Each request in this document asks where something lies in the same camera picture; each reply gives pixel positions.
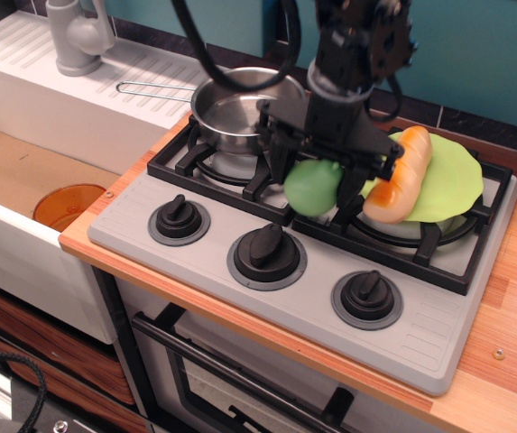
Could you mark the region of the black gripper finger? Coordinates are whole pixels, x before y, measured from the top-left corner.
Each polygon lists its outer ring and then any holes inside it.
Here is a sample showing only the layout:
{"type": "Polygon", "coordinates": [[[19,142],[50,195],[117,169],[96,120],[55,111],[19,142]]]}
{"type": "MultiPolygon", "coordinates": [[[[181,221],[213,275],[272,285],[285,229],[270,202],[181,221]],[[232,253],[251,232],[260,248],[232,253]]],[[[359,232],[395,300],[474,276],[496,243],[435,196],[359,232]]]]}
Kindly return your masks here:
{"type": "Polygon", "coordinates": [[[262,133],[263,154],[271,170],[272,180],[283,184],[302,146],[303,135],[286,130],[262,133]]]}
{"type": "Polygon", "coordinates": [[[375,177],[375,157],[358,158],[353,164],[345,168],[338,194],[337,206],[346,208],[356,198],[365,183],[375,177]]]}

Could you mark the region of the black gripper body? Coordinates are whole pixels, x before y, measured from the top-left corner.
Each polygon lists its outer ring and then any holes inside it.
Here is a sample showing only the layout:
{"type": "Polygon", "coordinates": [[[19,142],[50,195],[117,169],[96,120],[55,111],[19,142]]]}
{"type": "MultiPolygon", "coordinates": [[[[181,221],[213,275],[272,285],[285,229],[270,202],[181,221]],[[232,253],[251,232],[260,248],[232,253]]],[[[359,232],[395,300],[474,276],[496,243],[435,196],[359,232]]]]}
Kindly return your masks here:
{"type": "Polygon", "coordinates": [[[315,93],[301,100],[263,100],[255,129],[303,135],[299,154],[338,162],[344,169],[358,158],[375,157],[375,178],[389,180],[403,148],[376,128],[360,101],[340,103],[315,93]]]}

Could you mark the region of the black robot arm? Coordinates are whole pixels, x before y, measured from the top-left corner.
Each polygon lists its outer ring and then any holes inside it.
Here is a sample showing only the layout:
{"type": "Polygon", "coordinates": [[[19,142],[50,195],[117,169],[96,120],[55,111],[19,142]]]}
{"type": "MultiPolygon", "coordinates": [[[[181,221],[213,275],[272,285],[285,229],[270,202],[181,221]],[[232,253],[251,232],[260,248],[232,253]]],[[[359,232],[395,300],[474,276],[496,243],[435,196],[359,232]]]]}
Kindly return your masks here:
{"type": "Polygon", "coordinates": [[[368,180],[387,180],[402,148],[376,128],[369,113],[374,87],[388,81],[397,102],[395,74],[411,64],[408,1],[319,1],[319,45],[308,69],[310,95],[259,102],[256,125],[272,179],[283,183],[305,153],[338,163],[345,171],[337,204],[345,209],[368,180]]]}

